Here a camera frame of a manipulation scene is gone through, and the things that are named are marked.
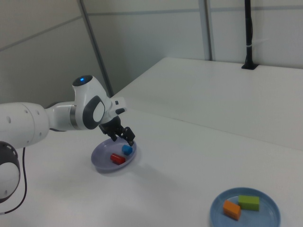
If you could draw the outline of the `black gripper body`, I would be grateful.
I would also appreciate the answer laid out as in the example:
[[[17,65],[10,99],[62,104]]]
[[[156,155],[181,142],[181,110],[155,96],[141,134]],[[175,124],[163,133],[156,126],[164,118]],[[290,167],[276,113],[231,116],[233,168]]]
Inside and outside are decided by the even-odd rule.
[[[123,132],[120,117],[114,117],[107,123],[101,123],[99,128],[108,136],[120,136]]]

